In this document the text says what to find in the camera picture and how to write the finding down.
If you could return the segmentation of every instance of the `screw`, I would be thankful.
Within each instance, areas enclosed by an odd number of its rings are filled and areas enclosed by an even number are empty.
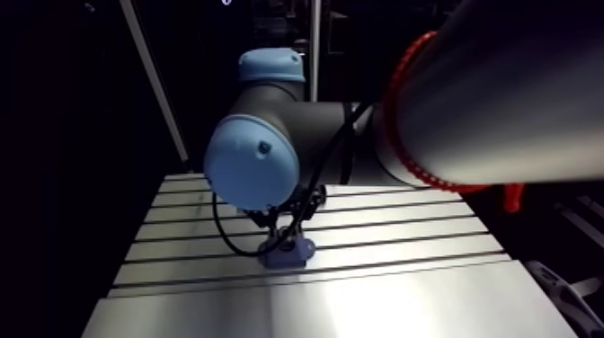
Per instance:
[[[260,142],[258,144],[258,151],[260,154],[268,154],[271,151],[271,145],[266,142]]]

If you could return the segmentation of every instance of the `blue mount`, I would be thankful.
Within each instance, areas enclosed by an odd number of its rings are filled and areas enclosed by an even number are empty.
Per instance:
[[[259,249],[262,250],[276,241],[277,237],[272,236],[263,242]],[[258,261],[269,270],[305,268],[306,261],[314,254],[315,243],[308,238],[304,238],[302,234],[296,234],[293,239],[281,245],[281,247],[258,257]]]

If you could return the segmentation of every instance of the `metal frame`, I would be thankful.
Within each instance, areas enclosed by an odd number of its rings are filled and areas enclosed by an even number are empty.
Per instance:
[[[181,133],[178,130],[176,120],[174,119],[172,109],[170,108],[170,103],[165,95],[159,75],[155,70],[155,64],[151,54],[149,53],[145,35],[140,29],[140,23],[138,22],[138,16],[134,9],[134,5],[132,4],[132,0],[120,0],[120,5],[121,10],[126,18],[126,22],[128,22],[132,38],[137,45],[138,54],[143,62],[147,76],[149,77],[149,82],[153,87],[155,97],[159,103],[159,108],[162,110],[162,114],[164,115],[165,124],[170,131],[170,136],[172,137],[172,141],[174,142],[178,156],[181,158],[182,163],[186,164],[189,161],[189,154],[187,153],[187,149],[182,141]]]

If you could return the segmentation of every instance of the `dark background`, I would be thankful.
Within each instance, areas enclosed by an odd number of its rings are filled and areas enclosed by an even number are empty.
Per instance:
[[[94,11],[85,3],[12,1],[0,11],[7,64],[14,65],[4,72],[2,140],[10,158],[5,191],[17,208],[6,219],[13,216],[11,228],[24,232],[4,242],[7,257],[19,258],[9,260],[15,276],[27,276],[16,283],[33,299],[14,309],[31,316],[43,299],[46,336],[81,334],[164,175],[183,171],[119,3],[88,1]],[[236,60],[259,43],[253,3],[134,3],[199,169],[211,131],[237,94]],[[455,4],[332,1],[348,19],[333,23],[333,49],[322,40],[320,99],[378,100],[406,46],[438,29]],[[602,273],[602,252],[553,205],[584,193],[601,198],[602,191],[600,182],[530,185],[518,215],[503,212],[501,187],[466,200],[513,258],[539,259],[577,281]]]

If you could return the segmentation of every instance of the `vertical metal pole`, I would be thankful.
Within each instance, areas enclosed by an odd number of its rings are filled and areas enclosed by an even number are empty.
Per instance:
[[[155,65],[153,63],[153,59],[151,58],[151,54],[149,53],[147,43],[145,42],[145,37],[143,32],[140,30],[137,14],[134,11],[132,1],[120,0],[120,4],[121,10],[124,12],[124,16],[126,17],[126,22],[128,22],[130,33],[132,33],[132,38],[137,45],[138,54],[140,55],[140,59],[143,61],[143,66],[145,67],[145,71],[149,77],[149,82],[151,83],[153,91],[155,92],[155,97],[159,103],[159,108],[162,110],[165,123],[168,125],[168,129],[170,130],[170,135],[172,136],[172,141],[176,146],[176,151],[178,151],[178,156],[181,158],[182,163],[186,164],[189,161],[189,155],[187,154],[187,149],[184,147],[184,143],[182,142],[181,133],[178,130],[176,120],[174,119],[172,110],[170,109],[170,104],[165,96],[164,88],[159,80],[159,75],[155,70]]]
[[[316,102],[319,86],[321,1],[322,0],[310,0],[310,102]]]

